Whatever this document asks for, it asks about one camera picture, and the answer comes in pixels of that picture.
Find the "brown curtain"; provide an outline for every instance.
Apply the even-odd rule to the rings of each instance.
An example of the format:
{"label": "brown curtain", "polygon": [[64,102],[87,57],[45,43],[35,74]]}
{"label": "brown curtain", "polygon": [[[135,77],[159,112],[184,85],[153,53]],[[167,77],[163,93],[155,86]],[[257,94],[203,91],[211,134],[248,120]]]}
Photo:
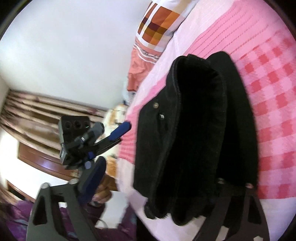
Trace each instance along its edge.
{"label": "brown curtain", "polygon": [[88,116],[94,123],[103,120],[105,111],[10,91],[0,115],[0,126],[25,145],[59,158],[58,122],[63,115]]}

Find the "pink striped fabric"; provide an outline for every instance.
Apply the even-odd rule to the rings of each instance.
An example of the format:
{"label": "pink striped fabric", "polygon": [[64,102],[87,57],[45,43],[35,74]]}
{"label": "pink striped fabric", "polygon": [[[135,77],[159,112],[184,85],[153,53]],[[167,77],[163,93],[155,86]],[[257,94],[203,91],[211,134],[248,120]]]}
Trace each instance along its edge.
{"label": "pink striped fabric", "polygon": [[[264,1],[240,0],[200,34],[184,55],[207,58],[218,51],[230,54],[253,107],[258,130],[259,197],[296,197],[295,40]],[[127,120],[133,127],[123,137],[119,156],[132,164],[139,111],[165,86],[167,71],[157,81],[152,74],[147,76],[138,92],[143,96],[141,89],[145,90],[145,96],[135,98],[128,111]]]}

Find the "purple clothing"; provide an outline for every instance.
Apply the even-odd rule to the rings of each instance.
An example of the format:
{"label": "purple clothing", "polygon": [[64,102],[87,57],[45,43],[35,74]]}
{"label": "purple clothing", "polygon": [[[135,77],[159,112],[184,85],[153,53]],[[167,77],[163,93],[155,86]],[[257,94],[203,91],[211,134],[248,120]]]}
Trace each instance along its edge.
{"label": "purple clothing", "polygon": [[[11,207],[11,217],[6,221],[6,225],[18,241],[26,240],[27,225],[33,203],[29,201],[19,201],[16,206]],[[71,224],[66,208],[60,208],[68,240],[77,240],[77,236]],[[87,205],[85,210],[89,213],[89,219],[96,224],[105,209],[105,205],[93,207]],[[106,241],[135,241],[136,240],[136,215],[133,209],[128,206],[121,223],[116,229],[98,229],[96,231]]]}

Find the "person's hand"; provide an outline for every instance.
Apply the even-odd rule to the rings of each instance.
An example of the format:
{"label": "person's hand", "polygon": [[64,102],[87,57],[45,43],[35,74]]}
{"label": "person's hand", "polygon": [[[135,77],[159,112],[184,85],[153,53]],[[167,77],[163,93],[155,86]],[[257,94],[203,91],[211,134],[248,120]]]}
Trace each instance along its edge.
{"label": "person's hand", "polygon": [[109,189],[110,181],[111,181],[111,177],[105,174],[100,185],[96,190],[96,194],[92,198],[93,202],[98,202],[100,204],[103,204],[111,199],[112,192]]}

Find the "orange plaid pillowcase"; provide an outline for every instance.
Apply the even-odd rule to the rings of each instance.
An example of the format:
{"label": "orange plaid pillowcase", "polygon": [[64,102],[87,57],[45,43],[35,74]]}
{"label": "orange plaid pillowcase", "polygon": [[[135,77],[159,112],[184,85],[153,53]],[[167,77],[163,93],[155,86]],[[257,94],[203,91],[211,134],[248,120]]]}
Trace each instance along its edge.
{"label": "orange plaid pillowcase", "polygon": [[198,0],[152,1],[139,25],[132,50],[127,90],[134,93],[160,58]]}

